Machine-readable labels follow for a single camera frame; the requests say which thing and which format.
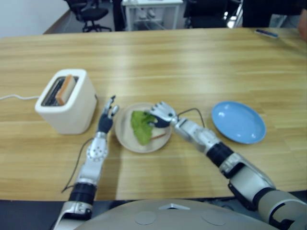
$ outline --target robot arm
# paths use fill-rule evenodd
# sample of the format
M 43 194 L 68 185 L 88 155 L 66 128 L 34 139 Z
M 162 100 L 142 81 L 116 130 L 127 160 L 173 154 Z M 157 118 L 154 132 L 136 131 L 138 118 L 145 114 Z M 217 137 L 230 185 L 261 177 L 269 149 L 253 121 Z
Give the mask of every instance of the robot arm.
M 108 155 L 106 136 L 113 125 L 112 118 L 119 110 L 116 105 L 109 113 L 114 99 L 115 96 L 110 98 L 103 108 L 95 137 L 86 152 L 86 161 L 80 169 L 69 200 L 62 207 L 54 230 L 75 229 L 92 216 L 102 165 Z
M 179 118 L 168 104 L 156 104 L 150 114 L 156 127 L 172 126 L 184 140 L 203 152 L 229 179 L 228 187 L 244 207 L 279 229 L 303 229 L 307 205 L 295 196 L 276 190 L 270 178 L 239 153 L 233 152 L 209 129 Z

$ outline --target blue plate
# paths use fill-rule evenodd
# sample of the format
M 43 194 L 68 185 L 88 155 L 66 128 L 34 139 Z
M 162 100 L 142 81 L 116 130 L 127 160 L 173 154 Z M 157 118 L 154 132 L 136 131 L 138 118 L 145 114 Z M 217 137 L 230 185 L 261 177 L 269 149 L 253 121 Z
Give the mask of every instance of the blue plate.
M 259 114 L 238 102 L 220 102 L 212 109 L 216 128 L 227 138 L 243 144 L 261 141 L 266 127 Z

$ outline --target wood grain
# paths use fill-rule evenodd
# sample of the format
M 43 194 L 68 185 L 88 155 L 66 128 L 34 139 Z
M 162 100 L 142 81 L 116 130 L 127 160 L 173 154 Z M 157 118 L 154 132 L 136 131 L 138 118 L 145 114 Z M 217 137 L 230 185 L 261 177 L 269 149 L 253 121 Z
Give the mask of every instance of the wood grain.
M 272 31 L 280 39 L 243 28 L 0 39 L 0 96 L 40 95 L 58 70 L 82 68 L 99 98 L 89 130 L 75 136 L 57 134 L 35 113 L 34 100 L 0 102 L 0 198 L 66 200 L 69 192 L 60 191 L 113 94 L 122 108 L 161 100 L 178 112 L 197 107 L 206 125 L 279 189 L 307 189 L 306 44 L 295 30 Z M 263 141 L 242 145 L 215 129 L 211 109 L 225 100 L 245 103 L 262 116 Z M 197 114 L 186 117 L 200 124 Z M 159 151 L 137 154 L 112 132 L 109 152 L 98 200 L 231 195 L 210 160 L 175 134 Z

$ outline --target green lettuce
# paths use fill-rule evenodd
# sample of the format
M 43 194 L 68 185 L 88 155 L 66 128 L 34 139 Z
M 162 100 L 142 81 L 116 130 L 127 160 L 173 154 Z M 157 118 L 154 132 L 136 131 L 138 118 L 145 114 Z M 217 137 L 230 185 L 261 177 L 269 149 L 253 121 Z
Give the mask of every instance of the green lettuce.
M 155 121 L 155 117 L 144 111 L 133 111 L 131 116 L 131 127 L 140 145 L 147 145 L 152 137 L 153 127 L 148 122 Z

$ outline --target white wall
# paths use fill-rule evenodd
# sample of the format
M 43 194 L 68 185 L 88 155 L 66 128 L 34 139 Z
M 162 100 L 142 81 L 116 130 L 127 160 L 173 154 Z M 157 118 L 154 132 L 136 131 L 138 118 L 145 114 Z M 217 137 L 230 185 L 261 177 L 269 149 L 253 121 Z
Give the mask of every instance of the white wall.
M 64 0 L 2 0 L 0 37 L 41 35 L 67 10 Z

